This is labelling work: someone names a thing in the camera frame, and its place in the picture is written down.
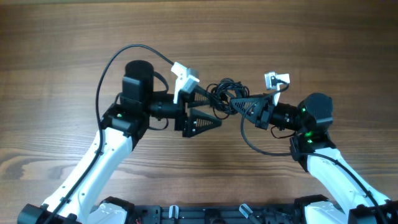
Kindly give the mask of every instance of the wire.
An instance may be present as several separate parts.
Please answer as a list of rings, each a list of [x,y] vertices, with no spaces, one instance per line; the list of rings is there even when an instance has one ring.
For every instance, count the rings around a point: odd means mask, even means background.
[[[290,134],[290,135],[277,137],[277,136],[275,136],[275,134],[274,134],[274,132],[273,132],[273,129],[274,129],[274,128],[277,128],[277,126],[272,127],[270,131],[271,131],[272,136],[273,136],[274,138],[276,138],[276,139],[290,138],[290,137],[293,137],[293,136],[296,135],[296,132],[293,132],[293,133]]]
[[[213,113],[218,119],[226,119],[230,115],[237,114],[238,112],[231,107],[230,100],[233,98],[246,98],[249,97],[250,91],[247,86],[241,82],[234,82],[231,78],[223,78],[218,84],[212,83],[206,88],[206,97],[209,99],[210,106],[213,107]],[[216,114],[216,110],[226,114],[224,118],[220,118]]]
[[[142,223],[141,223],[141,217],[138,217],[138,218],[136,219],[136,224],[142,224]]]
[[[255,150],[255,151],[258,152],[258,153],[261,153],[261,154],[264,154],[264,155],[267,155],[267,156],[291,156],[291,153],[274,153],[274,152],[266,152],[266,151],[260,150],[260,149],[258,149],[256,146],[254,146],[254,145],[247,139],[246,135],[244,134],[244,119],[246,118],[246,115],[247,115],[247,113],[248,113],[247,111],[251,111],[251,109],[254,107],[254,105],[258,104],[260,101],[266,100],[266,99],[268,99],[268,98],[274,96],[274,95],[277,94],[277,93],[282,93],[283,91],[286,91],[286,90],[289,88],[289,84],[288,84],[287,82],[282,81],[282,80],[278,80],[278,82],[279,82],[279,83],[283,83],[283,84],[285,84],[286,86],[285,86],[283,89],[281,89],[281,90],[274,91],[274,92],[272,92],[272,93],[266,95],[265,97],[262,97],[260,100],[257,100],[255,103],[252,103],[251,106],[249,106],[249,107],[244,111],[244,113],[243,113],[243,115],[242,115],[242,120],[241,120],[241,134],[242,134],[243,140],[244,140],[253,150]]]
[[[91,170],[91,168],[93,168],[95,162],[97,161],[97,159],[99,158],[99,156],[102,154],[102,147],[103,147],[103,141],[104,141],[104,136],[103,136],[103,132],[102,132],[102,127],[101,127],[101,119],[100,119],[100,109],[98,106],[98,101],[100,99],[100,89],[101,89],[101,85],[102,82],[104,80],[105,74],[108,71],[108,68],[111,66],[113,60],[123,51],[125,51],[126,49],[129,48],[133,48],[133,47],[142,47],[145,49],[150,50],[151,52],[155,53],[156,55],[158,55],[160,58],[164,59],[166,62],[168,62],[169,64],[173,65],[174,62],[169,60],[167,57],[163,56],[161,53],[159,53],[158,51],[156,51],[155,49],[148,47],[146,45],[143,44],[130,44],[127,45],[123,48],[121,48],[120,50],[118,50],[111,58],[111,60],[108,62],[108,64],[106,65],[104,71],[102,72],[101,78],[99,79],[98,82],[98,86],[97,86],[97,91],[95,94],[95,115],[96,115],[96,120],[97,120],[97,125],[98,125],[98,130],[99,130],[99,146],[98,149],[96,150],[95,156],[93,158],[93,160],[90,162],[90,164],[88,165],[87,169],[84,171],[84,173],[80,176],[80,178],[76,181],[76,183],[73,185],[73,187],[69,190],[69,192],[66,194],[66,196],[64,196],[61,199],[61,202],[58,204],[58,206],[53,210],[53,212],[49,215],[49,217],[46,219],[46,221],[44,222],[44,224],[48,224],[51,219],[59,212],[59,210],[65,205],[65,203],[67,203],[69,201],[69,198],[72,196],[72,194],[74,193],[74,191],[76,190],[76,188],[81,184],[81,182],[83,181],[83,179],[86,177],[86,175],[89,173],[89,171]]]
[[[318,156],[318,157],[327,159],[329,161],[332,161],[336,165],[340,166],[359,185],[359,187],[363,190],[363,192],[365,192],[366,196],[368,196],[369,199],[372,201],[374,208],[376,209],[377,213],[379,214],[379,216],[381,218],[381,221],[384,224],[388,224],[383,212],[380,209],[379,204],[376,202],[376,200],[372,196],[372,193],[368,189],[366,189],[366,187],[361,183],[361,181],[359,181],[358,178],[347,167],[345,167],[343,164],[341,164],[337,159],[333,159],[331,157],[328,157],[328,156],[325,156],[322,154],[318,154],[318,153],[300,153],[299,155]]]
[[[166,125],[163,128],[148,127],[148,129],[153,130],[153,131],[161,131],[161,130],[165,130],[168,126],[169,126],[169,119],[166,118]]]
[[[158,92],[158,93],[167,93],[168,90],[169,90],[169,84],[167,84],[167,80],[166,80],[161,74],[159,74],[159,73],[157,73],[157,72],[154,72],[154,77],[156,77],[157,79],[159,79],[159,80],[164,84],[164,87],[166,87],[165,90],[157,91],[157,92]]]
[[[114,105],[118,102],[119,96],[120,96],[121,94],[122,94],[122,93],[118,93],[118,94],[116,95],[116,97],[115,97],[115,99],[114,99],[114,102],[113,102]]]

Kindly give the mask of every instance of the green led light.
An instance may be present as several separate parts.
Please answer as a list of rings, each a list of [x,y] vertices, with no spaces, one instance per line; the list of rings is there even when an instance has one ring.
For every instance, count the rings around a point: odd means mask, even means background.
[[[308,133],[305,133],[305,134],[304,134],[304,137],[311,137],[311,135],[312,135],[312,131],[310,131],[310,132],[308,132]]]

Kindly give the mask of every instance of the wood grain surface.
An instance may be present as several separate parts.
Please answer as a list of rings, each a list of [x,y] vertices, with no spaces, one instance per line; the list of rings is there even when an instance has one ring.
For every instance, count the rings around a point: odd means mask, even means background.
[[[76,166],[97,131],[101,72],[131,43],[195,68],[202,87],[230,77],[262,93],[264,72],[275,70],[290,73],[284,103],[313,92],[331,96],[332,140],[365,180],[397,200],[397,10],[396,1],[343,0],[0,6],[0,223],[14,223],[27,203],[40,205]],[[125,64],[136,59],[151,62],[173,90],[167,63],[131,49],[105,78],[102,113],[121,91]],[[330,196],[290,157],[251,150],[239,121],[191,139],[172,128],[148,131],[98,201],[237,205]],[[245,127],[261,149],[289,150],[287,139]]]

